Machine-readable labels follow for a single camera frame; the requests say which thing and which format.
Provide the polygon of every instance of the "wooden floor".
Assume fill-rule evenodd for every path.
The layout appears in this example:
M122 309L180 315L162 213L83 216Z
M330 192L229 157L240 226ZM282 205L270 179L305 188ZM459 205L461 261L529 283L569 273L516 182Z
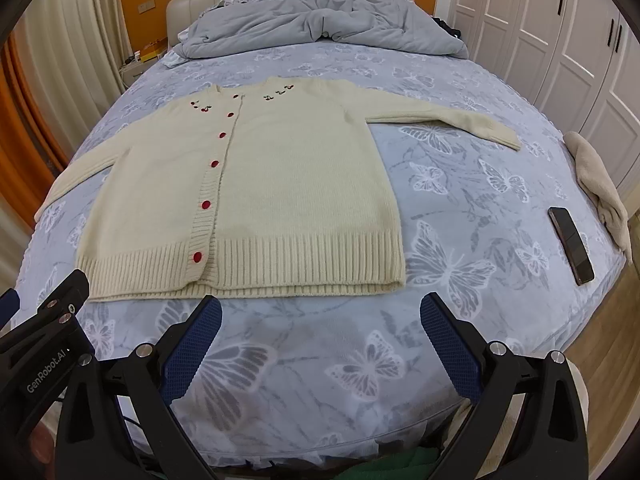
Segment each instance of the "wooden floor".
M632 219L640 265L640 222ZM626 266L587 327L565 352L589 392L590 469L603 457L640 392L640 274Z

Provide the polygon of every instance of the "smartphone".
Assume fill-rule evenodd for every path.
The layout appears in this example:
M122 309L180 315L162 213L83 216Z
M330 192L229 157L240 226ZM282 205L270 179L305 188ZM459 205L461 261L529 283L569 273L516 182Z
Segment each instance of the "smartphone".
M593 267L571 215L564 207L550 207L549 216L574 272L575 282L578 285L590 282L594 278Z

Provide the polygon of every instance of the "blue bedsheet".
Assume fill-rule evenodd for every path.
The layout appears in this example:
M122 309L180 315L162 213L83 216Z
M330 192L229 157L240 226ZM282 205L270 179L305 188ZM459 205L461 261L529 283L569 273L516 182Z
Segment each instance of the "blue bedsheet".
M213 465L366 457L379 442L415 444L458 397L419 322L437 291L485 339L541 355L564 348L624 265L575 181L560 133L511 88L469 60L320 41L156 65L95 127L78 155L166 102L213 84L268 76L345 78L357 85L491 115L515 129L520 152L443 124L371 130L398 198L408 283L355 298L222 301L220 333L186 396L173 404ZM44 213L18 279L21 311L74 268L74 253L109 170ZM595 280L578 287L547 217L569 209ZM198 301L88 304L79 318L101 359L155 342Z

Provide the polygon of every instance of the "screw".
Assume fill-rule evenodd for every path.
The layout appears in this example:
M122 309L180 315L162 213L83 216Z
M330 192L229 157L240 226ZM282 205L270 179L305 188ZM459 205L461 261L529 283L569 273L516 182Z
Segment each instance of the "screw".
M148 357L151 355L151 352L154 351L154 346L149 343L142 343L138 348L136 348L136 355L138 357Z
M564 363L564 354L562 352L559 352L558 350L554 350L553 352L551 352L551 358L559 365Z
M505 355L507 353L507 347L499 341L494 341L489 345L489 350L492 354Z
M82 354L78 359L80 366L87 366L91 362L91 354Z

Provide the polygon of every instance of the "cream knit cardigan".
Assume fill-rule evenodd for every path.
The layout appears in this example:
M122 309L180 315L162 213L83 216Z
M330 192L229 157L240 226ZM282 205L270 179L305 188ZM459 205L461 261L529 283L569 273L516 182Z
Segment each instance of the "cream knit cardigan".
M271 77L169 102L78 158L36 213L112 166L76 266L92 300L378 294L404 284L396 199L367 123L489 117L344 80Z

